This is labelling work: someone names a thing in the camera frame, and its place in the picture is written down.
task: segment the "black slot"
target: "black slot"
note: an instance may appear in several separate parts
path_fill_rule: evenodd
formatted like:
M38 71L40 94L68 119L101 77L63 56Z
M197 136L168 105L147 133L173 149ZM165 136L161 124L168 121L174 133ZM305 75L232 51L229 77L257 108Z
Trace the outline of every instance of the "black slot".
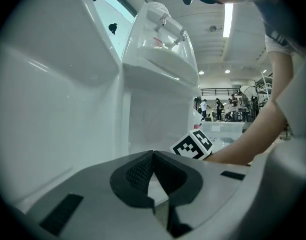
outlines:
M236 179L236 180L239 180L239 181L242 181L244 178L245 178L245 175L244 174L240 174L240 173L235 173L235 172L229 172L229 171L223 171L221 173L221 175L225 176L225 177L228 177L228 178L233 178L233 179Z
M83 198L77 194L67 195L39 225L49 233L58 236Z

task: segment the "white sleeve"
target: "white sleeve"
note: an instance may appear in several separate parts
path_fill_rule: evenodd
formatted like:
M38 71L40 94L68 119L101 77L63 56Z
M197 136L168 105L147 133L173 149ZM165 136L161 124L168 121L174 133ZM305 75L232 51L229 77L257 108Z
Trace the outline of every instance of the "white sleeve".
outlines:
M275 41L274 39L270 38L269 36L265 35L265 45L266 45L266 51L267 53L269 52L281 52L281 53L285 53L288 55L291 55L292 53L292 49L290 47L290 45L286 45L286 46L282 46L280 45L277 41Z

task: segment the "black rubber insert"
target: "black rubber insert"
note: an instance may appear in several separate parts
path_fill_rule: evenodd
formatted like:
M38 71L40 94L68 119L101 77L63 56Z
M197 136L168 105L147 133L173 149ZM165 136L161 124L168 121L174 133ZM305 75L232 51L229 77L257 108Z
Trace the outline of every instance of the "black rubber insert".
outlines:
M244 178L245 178L245 175L244 174L240 174L240 173L235 173L235 172L232 172L232 171L223 171L221 173L221 175L225 176L225 177L228 177L228 178L233 178L233 179L236 179L236 180L239 180L239 181L242 181Z
M58 236L82 200L80 195L67 195L39 225Z
M203 178L195 169L151 150L117 168L110 179L111 188L125 204L154 212L154 200L147 196L153 173L169 197L167 230L174 237L191 231L190 226L179 221L175 208L191 203L200 192Z

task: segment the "railing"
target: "railing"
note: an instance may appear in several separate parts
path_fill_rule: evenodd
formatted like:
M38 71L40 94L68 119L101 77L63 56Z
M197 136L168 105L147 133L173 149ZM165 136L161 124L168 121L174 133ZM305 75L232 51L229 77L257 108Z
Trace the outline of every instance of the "railing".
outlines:
M232 95L239 93L238 88L207 88L201 89L202 96L209 96L209 95Z

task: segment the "silver faucet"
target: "silver faucet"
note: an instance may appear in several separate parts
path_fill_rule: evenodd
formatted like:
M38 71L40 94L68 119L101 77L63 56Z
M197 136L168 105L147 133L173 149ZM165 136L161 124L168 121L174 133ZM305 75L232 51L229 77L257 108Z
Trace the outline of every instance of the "silver faucet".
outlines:
M159 25L154 28L156 32L159 32L159 30L166 25L166 18L168 17L167 13L164 13L162 18L159 20Z
M185 29L182 28L181 32L179 33L179 38L175 40L176 44L179 44L181 41L185 41L187 39L187 35L185 34Z
M178 45L180 42L184 42L187 39L187 35L185 34L185 29L182 28L181 32L179 33L179 38L175 40L173 43L166 44L169 49L172 49L174 46Z

